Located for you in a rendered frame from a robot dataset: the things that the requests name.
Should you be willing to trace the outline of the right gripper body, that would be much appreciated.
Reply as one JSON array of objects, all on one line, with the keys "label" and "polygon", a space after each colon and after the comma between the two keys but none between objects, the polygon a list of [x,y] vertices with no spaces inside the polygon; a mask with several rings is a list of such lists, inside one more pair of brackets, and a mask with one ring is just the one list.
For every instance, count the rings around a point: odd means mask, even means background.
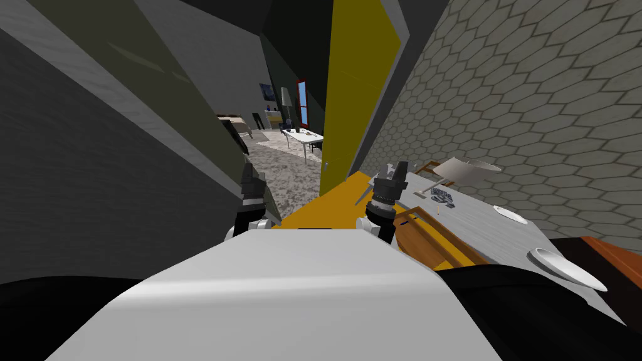
[{"label": "right gripper body", "polygon": [[375,177],[375,188],[376,189],[383,189],[384,187],[387,188],[399,188],[399,189],[406,189],[408,186],[408,183],[406,182],[406,173],[391,173],[391,175],[383,174],[382,172],[378,173],[378,175]]}]

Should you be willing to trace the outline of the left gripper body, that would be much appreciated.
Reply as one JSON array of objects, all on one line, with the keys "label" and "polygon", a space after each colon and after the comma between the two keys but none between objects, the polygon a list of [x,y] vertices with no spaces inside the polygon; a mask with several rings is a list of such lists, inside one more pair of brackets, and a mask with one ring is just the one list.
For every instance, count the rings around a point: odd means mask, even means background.
[{"label": "left gripper body", "polygon": [[255,170],[251,162],[247,162],[241,175],[241,195],[243,200],[262,199],[265,195],[266,182],[260,177],[255,176]]}]

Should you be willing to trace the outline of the pale grey rug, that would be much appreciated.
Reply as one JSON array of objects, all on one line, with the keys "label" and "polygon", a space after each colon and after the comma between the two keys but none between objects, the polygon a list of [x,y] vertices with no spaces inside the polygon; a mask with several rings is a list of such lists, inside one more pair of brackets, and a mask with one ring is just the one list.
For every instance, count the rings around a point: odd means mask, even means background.
[{"label": "pale grey rug", "polygon": [[317,148],[311,149],[309,145],[303,146],[299,141],[284,135],[280,131],[267,131],[267,132],[255,132],[251,138],[247,140],[252,140],[259,145],[265,147],[279,150],[290,155],[296,155],[301,158],[306,158],[314,162],[321,163],[321,151]]}]

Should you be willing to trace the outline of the grey patterned flat object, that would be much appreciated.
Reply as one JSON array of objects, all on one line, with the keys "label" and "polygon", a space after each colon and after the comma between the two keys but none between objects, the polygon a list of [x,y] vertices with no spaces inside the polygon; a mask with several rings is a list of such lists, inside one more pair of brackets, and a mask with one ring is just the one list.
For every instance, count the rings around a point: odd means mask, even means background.
[{"label": "grey patterned flat object", "polygon": [[430,190],[431,199],[452,209],[455,207],[453,198],[447,191],[434,187]]}]

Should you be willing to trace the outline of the white table lamp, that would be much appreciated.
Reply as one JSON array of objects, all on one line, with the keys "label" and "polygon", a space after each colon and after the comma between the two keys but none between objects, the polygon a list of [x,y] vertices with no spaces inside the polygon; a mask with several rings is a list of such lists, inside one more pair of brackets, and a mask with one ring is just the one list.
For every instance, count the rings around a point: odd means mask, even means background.
[{"label": "white table lamp", "polygon": [[441,177],[441,180],[426,189],[414,192],[415,195],[425,198],[425,193],[430,189],[437,185],[445,185],[449,182],[472,186],[494,174],[500,173],[502,170],[495,165],[479,160],[452,157],[437,166],[434,171],[437,173],[437,176]]}]

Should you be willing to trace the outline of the beige bed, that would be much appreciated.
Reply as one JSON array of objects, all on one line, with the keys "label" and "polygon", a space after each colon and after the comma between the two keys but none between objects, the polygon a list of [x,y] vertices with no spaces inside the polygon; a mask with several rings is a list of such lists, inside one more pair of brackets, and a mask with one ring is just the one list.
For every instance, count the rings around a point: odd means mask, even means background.
[{"label": "beige bed", "polygon": [[216,114],[219,120],[229,120],[234,129],[242,136],[249,136],[253,138],[252,129],[250,126],[240,117],[240,115],[230,115],[230,114]]}]

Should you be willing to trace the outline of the yellow door leaf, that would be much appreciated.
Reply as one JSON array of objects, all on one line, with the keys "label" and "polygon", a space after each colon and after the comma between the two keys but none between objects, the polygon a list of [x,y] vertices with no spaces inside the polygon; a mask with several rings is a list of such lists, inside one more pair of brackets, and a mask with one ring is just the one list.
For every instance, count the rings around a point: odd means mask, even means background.
[{"label": "yellow door leaf", "polygon": [[400,45],[381,0],[334,1],[321,196],[349,173]]}]

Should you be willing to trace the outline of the grey floor lamp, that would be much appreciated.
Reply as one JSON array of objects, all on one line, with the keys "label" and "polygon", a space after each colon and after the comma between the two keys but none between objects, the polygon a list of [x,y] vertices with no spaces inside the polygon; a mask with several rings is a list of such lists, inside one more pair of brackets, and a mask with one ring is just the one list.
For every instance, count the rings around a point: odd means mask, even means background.
[{"label": "grey floor lamp", "polygon": [[287,111],[287,120],[286,123],[290,127],[290,129],[293,128],[293,120],[292,120],[292,115],[290,113],[290,107],[292,106],[292,101],[290,99],[289,91],[287,87],[281,87],[280,88],[280,98],[282,98],[282,105]]}]

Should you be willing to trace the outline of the grey wooden table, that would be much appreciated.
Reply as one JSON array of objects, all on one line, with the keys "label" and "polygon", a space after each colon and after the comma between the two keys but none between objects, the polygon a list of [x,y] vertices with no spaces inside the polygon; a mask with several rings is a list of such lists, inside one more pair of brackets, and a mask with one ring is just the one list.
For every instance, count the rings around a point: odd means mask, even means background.
[{"label": "grey wooden table", "polygon": [[400,206],[406,209],[421,207],[455,236],[480,253],[489,263],[505,264],[539,273],[581,295],[593,308],[618,322],[621,320],[601,298],[598,291],[560,278],[550,270],[542,269],[537,263],[529,260],[527,255],[535,248],[553,253],[559,252],[532,221],[527,224],[513,221],[500,214],[491,204],[454,189],[448,190],[455,205],[450,209],[428,197],[422,199],[415,195],[416,191],[433,185],[433,181],[409,172],[406,182],[408,186],[397,201]]}]

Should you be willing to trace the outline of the red framed window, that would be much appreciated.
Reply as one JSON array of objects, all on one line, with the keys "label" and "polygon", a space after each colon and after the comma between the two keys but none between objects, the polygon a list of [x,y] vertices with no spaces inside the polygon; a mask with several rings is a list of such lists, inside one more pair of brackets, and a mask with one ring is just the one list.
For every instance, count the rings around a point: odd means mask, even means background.
[{"label": "red framed window", "polygon": [[300,126],[303,128],[309,128],[307,111],[307,82],[304,78],[297,81],[297,93]]}]

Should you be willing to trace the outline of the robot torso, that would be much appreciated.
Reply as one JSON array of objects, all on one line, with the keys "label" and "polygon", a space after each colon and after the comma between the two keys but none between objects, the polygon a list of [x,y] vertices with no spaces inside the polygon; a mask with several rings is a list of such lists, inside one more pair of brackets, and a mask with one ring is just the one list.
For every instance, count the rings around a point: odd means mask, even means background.
[{"label": "robot torso", "polygon": [[46,361],[501,361],[431,269],[358,229],[250,230],[119,294]]}]

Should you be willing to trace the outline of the small white plate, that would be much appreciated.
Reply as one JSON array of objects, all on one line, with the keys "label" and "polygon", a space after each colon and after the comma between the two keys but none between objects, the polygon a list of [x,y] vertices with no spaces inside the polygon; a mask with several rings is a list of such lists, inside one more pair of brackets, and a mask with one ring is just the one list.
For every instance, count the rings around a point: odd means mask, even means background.
[{"label": "small white plate", "polygon": [[526,218],[524,218],[524,217],[522,217],[522,216],[520,216],[520,215],[518,215],[518,214],[516,214],[516,213],[514,213],[512,211],[509,211],[508,209],[505,209],[505,208],[502,208],[502,207],[496,206],[496,205],[493,205],[493,208],[498,213],[500,213],[501,215],[505,216],[506,218],[509,218],[510,220],[513,220],[515,222],[518,222],[518,223],[524,224],[524,225],[527,225],[529,223],[528,220],[526,220]]}]

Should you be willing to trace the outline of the dark olive door leaf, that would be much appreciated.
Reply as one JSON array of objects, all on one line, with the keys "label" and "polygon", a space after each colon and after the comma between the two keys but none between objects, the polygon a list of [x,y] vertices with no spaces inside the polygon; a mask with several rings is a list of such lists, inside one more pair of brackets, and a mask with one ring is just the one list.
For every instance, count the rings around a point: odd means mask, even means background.
[{"label": "dark olive door leaf", "polygon": [[135,0],[28,0],[117,81],[128,117],[241,198],[246,155]]}]

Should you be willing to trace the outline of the large white plate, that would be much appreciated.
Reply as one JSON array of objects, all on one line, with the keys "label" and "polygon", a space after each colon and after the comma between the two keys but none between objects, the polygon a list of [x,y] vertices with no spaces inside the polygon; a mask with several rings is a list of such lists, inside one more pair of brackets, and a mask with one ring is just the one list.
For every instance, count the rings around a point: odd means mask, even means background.
[{"label": "large white plate", "polygon": [[566,281],[601,292],[608,291],[607,287],[587,270],[557,253],[534,248],[528,252],[527,257],[546,272]]}]

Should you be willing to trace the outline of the reddish brown cabinet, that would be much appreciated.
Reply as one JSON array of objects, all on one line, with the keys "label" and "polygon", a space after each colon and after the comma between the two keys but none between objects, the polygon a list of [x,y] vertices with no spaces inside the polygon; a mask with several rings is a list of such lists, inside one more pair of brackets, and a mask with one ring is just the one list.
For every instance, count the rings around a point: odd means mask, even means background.
[{"label": "reddish brown cabinet", "polygon": [[628,328],[642,334],[642,256],[592,237],[551,242],[606,286],[606,292],[597,294]]}]

